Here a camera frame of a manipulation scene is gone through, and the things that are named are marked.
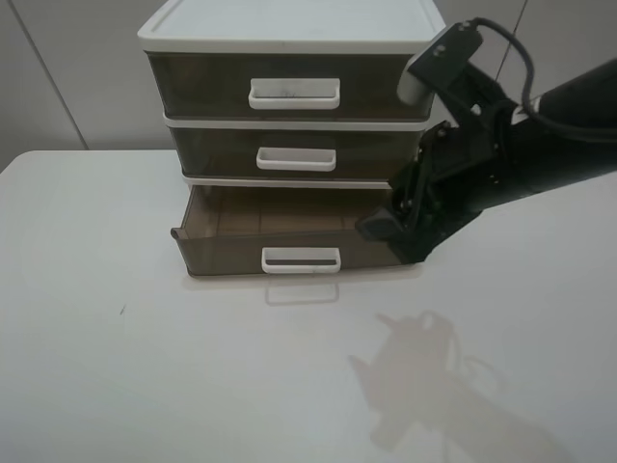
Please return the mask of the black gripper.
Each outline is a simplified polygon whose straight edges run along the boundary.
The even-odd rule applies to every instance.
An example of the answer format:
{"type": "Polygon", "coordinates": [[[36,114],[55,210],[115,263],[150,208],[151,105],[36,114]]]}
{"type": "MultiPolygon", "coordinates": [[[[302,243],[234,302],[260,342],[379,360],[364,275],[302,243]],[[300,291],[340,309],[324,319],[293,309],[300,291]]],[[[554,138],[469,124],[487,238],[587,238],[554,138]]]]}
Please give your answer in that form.
{"type": "Polygon", "coordinates": [[[473,187],[501,183],[506,173],[506,130],[516,104],[500,85],[474,65],[445,72],[408,64],[399,98],[429,90],[456,126],[438,123],[425,132],[412,160],[391,177],[384,200],[359,218],[355,229],[369,241],[387,242],[402,264],[425,262],[442,243],[480,216],[467,205],[473,187]]]}

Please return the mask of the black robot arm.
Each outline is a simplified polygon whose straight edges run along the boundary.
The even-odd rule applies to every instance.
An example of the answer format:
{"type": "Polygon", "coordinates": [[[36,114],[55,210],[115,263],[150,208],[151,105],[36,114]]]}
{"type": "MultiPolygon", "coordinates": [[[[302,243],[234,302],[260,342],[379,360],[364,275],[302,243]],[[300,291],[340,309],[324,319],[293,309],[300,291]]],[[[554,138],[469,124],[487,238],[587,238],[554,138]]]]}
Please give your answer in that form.
{"type": "Polygon", "coordinates": [[[485,126],[442,122],[421,137],[416,159],[356,229],[404,264],[425,261],[484,210],[601,177],[616,169],[616,142],[563,136],[527,116],[476,69],[469,82],[489,107],[485,126]]]}

